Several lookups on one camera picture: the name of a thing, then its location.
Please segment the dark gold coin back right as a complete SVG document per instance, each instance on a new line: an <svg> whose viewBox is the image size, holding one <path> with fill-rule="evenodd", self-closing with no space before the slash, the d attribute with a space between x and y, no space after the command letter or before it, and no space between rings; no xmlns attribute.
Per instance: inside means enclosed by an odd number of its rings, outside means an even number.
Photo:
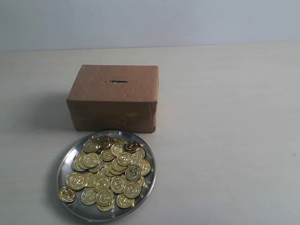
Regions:
<svg viewBox="0 0 300 225"><path fill-rule="evenodd" d="M123 145L124 151L128 153L135 153L137 152L138 148L140 147L140 144L136 141L127 141Z"/></svg>

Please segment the gold coin front left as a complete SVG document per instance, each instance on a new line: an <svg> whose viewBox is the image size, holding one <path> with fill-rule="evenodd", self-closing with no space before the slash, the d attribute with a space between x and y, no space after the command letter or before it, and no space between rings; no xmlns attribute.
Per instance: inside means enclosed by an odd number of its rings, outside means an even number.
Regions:
<svg viewBox="0 0 300 225"><path fill-rule="evenodd" d="M97 193L93 188L85 188L81 195L81 201L84 205L93 205L96 203Z"/></svg>

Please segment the brown cardboard slotted box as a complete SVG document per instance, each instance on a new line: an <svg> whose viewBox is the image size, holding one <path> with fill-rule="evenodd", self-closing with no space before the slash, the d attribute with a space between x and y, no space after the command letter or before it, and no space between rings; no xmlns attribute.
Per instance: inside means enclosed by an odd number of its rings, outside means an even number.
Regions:
<svg viewBox="0 0 300 225"><path fill-rule="evenodd" d="M158 66L82 65L67 97L78 131L153 133Z"/></svg>

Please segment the round steel plate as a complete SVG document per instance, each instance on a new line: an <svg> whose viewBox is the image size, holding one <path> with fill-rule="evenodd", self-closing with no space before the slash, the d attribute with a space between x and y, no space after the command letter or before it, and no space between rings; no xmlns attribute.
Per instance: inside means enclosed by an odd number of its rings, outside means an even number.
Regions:
<svg viewBox="0 0 300 225"><path fill-rule="evenodd" d="M88 139L97 139L100 148L97 152L84 153L83 144ZM137 152L124 151L127 141L140 144ZM125 170L129 165L141 168L141 177L137 181L128 181ZM75 144L64 156L57 174L58 190L70 187L76 192L73 202L63 202L65 207L77 217L89 222L106 222L123 217L139 207L153 189L156 176L154 155L148 144L140 137L123 131L104 131L89 135ZM85 188L93 188L97 193L109 188L114 200L108 206L84 205L81 195ZM117 206L117 197L124 194L134 198L134 206L121 209Z"/></svg>

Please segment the dark tilted gold coin right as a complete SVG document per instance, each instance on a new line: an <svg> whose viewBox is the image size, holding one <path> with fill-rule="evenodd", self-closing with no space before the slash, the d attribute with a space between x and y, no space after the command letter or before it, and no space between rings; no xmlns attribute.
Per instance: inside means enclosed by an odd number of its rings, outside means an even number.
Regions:
<svg viewBox="0 0 300 225"><path fill-rule="evenodd" d="M137 181L141 177L141 168L138 165L129 165L125 170L128 181Z"/></svg>

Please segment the gold coin at plate left edge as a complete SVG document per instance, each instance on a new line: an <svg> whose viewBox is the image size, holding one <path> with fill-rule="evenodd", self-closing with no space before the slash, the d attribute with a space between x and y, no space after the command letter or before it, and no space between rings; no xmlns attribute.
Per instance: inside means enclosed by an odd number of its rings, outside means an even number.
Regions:
<svg viewBox="0 0 300 225"><path fill-rule="evenodd" d="M76 192L70 187L62 187L58 190L58 198L65 203L71 203L76 199Z"/></svg>

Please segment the gold coin back left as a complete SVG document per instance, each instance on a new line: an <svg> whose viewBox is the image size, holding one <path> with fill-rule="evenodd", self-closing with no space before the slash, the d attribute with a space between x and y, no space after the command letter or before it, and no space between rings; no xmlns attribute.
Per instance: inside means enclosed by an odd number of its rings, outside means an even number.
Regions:
<svg viewBox="0 0 300 225"><path fill-rule="evenodd" d="M100 148L100 142L97 139L88 139L82 147L84 153L93 153L97 152Z"/></svg>

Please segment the gold coin front centre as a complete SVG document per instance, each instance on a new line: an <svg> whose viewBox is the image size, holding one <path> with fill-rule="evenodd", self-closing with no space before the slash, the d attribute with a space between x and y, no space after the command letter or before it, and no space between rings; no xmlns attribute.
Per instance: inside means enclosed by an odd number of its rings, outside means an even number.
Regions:
<svg viewBox="0 0 300 225"><path fill-rule="evenodd" d="M97 192L96 195L96 203L99 206L108 206L111 204L114 200L114 193L109 188L102 188Z"/></svg>

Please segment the gold coin front right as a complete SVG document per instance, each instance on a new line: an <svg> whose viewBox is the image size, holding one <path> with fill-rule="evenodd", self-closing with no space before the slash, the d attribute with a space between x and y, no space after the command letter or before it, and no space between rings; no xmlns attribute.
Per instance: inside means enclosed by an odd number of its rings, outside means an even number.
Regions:
<svg viewBox="0 0 300 225"><path fill-rule="evenodd" d="M119 194L117 197L117 206L121 209L132 207L134 203L134 198L127 198L124 194Z"/></svg>

